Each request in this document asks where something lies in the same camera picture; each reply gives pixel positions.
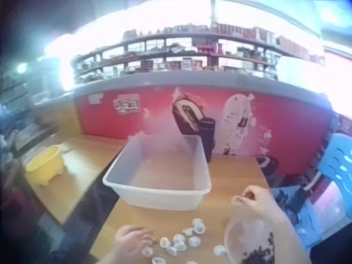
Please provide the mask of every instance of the black cylinder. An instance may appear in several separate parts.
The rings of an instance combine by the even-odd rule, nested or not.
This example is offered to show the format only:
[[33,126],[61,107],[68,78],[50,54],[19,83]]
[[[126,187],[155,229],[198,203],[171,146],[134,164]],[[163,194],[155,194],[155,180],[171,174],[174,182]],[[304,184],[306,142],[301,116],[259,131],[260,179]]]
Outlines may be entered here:
[[199,121],[199,136],[202,138],[205,159],[210,162],[211,152],[213,150],[215,132],[215,120],[204,117]]

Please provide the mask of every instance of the yellow basket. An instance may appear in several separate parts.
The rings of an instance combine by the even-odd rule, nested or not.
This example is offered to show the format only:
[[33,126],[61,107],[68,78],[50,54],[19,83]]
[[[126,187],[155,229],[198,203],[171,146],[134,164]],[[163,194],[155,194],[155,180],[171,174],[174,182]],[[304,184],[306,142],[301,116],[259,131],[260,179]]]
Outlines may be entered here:
[[47,185],[56,174],[63,173],[63,168],[60,147],[53,145],[36,155],[26,166],[26,171],[34,182]]

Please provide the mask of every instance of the gray countertop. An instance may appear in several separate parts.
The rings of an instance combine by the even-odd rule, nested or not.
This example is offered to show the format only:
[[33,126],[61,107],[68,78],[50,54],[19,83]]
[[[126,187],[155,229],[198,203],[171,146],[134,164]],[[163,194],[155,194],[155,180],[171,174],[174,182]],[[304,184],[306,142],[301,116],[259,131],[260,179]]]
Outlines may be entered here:
[[280,81],[223,71],[174,70],[140,73],[80,85],[74,89],[73,96],[80,97],[113,90],[149,89],[150,87],[156,86],[170,87],[177,85],[201,86],[205,89],[226,88],[257,92],[291,98],[326,109],[332,109],[331,103],[323,94],[318,94]]

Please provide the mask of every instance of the wooden table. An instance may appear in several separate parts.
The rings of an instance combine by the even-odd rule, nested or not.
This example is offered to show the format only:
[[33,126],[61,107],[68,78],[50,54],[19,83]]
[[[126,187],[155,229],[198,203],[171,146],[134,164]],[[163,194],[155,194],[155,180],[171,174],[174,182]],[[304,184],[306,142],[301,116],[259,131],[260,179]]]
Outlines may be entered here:
[[51,179],[47,186],[34,183],[27,174],[25,177],[45,208],[63,224],[91,184],[124,146],[125,140],[80,135],[63,141],[54,136],[23,155],[22,162],[28,162],[36,150],[54,144],[60,144],[62,148],[64,173]]
[[230,201],[234,195],[240,195],[250,184],[268,188],[259,165],[253,157],[213,156],[209,164],[212,190],[204,197],[194,211],[162,211],[129,206],[119,199],[96,238],[90,254],[97,259],[103,258],[111,251],[115,232],[125,224],[136,224],[150,228],[156,239],[181,233],[191,227],[192,219],[202,218],[206,233],[201,236],[202,244],[196,249],[187,249],[178,257],[169,256],[159,246],[154,253],[164,257],[168,264],[187,263],[229,263],[227,257],[217,257],[213,253],[216,245],[224,244],[226,225],[242,208],[233,206]]

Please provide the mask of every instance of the blue plastic chair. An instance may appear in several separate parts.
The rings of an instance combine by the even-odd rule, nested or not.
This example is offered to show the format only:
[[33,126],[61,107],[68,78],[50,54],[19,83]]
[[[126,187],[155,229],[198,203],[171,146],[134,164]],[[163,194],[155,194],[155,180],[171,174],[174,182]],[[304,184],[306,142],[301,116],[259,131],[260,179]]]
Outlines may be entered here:
[[318,170],[336,183],[342,193],[346,214],[352,218],[352,137],[333,134]]

